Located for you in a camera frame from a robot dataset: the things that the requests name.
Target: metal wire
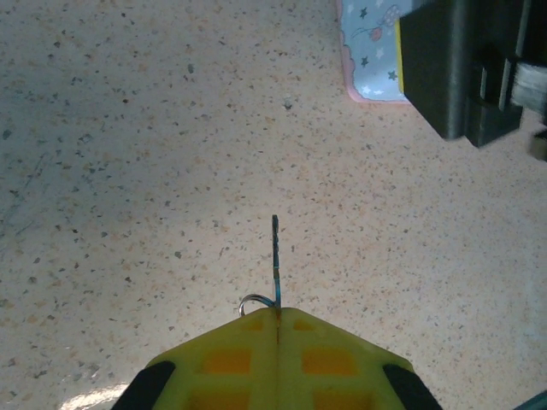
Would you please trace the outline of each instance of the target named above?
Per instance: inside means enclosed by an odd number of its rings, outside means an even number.
[[[251,295],[247,295],[246,297],[244,297],[241,300],[241,303],[239,303],[239,316],[240,317],[245,316],[244,304],[248,301],[260,302],[261,304],[266,305],[267,308],[271,308],[272,306],[275,305],[274,301],[272,301],[271,299],[269,299],[265,296],[257,295],[255,293],[253,293]]]
[[[261,304],[265,305],[267,308],[275,307],[278,313],[278,317],[281,313],[281,287],[279,285],[279,239],[277,238],[278,231],[279,231],[279,222],[277,219],[277,215],[273,215],[272,216],[272,243],[273,243],[272,257],[273,257],[273,296],[275,297],[275,301],[272,301],[269,297],[257,295],[256,293],[247,295],[241,300],[241,303],[239,303],[240,317],[245,316],[244,305],[248,301],[260,302]]]

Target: yellow robot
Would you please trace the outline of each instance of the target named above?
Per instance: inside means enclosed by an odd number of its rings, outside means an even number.
[[[113,410],[399,410],[441,407],[410,363],[274,299],[248,295],[240,318],[160,354]],[[245,314],[244,304],[265,308]]]

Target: yellow stripe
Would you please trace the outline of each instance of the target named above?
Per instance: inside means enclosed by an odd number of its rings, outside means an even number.
[[[401,51],[401,25],[400,20],[395,23],[395,35],[397,41],[397,71],[399,76],[399,90],[404,94],[404,82],[403,82],[403,53]]]

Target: yellow plastic body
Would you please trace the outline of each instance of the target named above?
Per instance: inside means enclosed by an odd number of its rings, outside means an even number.
[[[294,308],[264,308],[156,357],[155,410],[398,410],[382,367],[405,359]]]

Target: speckled floor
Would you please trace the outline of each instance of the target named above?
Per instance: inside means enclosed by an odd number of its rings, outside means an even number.
[[[8,0],[0,26],[2,409],[108,408],[235,319],[271,290],[273,213],[285,304],[444,407],[545,388],[537,117],[478,151],[352,102],[331,0]]]

